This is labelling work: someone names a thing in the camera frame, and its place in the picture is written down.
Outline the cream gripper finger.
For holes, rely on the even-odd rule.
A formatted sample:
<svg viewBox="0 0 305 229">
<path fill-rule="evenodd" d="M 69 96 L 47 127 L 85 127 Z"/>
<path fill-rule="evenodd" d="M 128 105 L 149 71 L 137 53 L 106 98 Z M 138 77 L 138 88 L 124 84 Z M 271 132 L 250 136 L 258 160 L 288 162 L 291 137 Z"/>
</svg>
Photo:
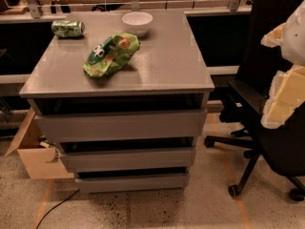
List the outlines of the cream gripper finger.
<svg viewBox="0 0 305 229">
<path fill-rule="evenodd" d="M 293 65 L 287 72 L 278 71 L 272 81 L 261 124 L 277 129 L 305 101 L 305 67 Z"/>
<path fill-rule="evenodd" d="M 280 46 L 282 43 L 282 33 L 284 27 L 285 23 L 282 23 L 275 27 L 272 31 L 265 34 L 261 39 L 260 44 L 269 48 Z"/>
</svg>

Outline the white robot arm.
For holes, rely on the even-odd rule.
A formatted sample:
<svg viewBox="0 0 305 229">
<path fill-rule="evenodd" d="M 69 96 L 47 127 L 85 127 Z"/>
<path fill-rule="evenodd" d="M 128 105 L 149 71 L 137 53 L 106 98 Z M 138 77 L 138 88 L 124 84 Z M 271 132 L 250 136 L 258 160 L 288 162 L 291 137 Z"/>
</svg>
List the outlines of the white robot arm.
<svg viewBox="0 0 305 229">
<path fill-rule="evenodd" d="M 285 73 L 276 72 L 263 109 L 261 124 L 277 129 L 305 102 L 305 0 L 285 23 L 265 34 L 261 44 L 279 46 L 281 56 L 293 64 Z"/>
</svg>

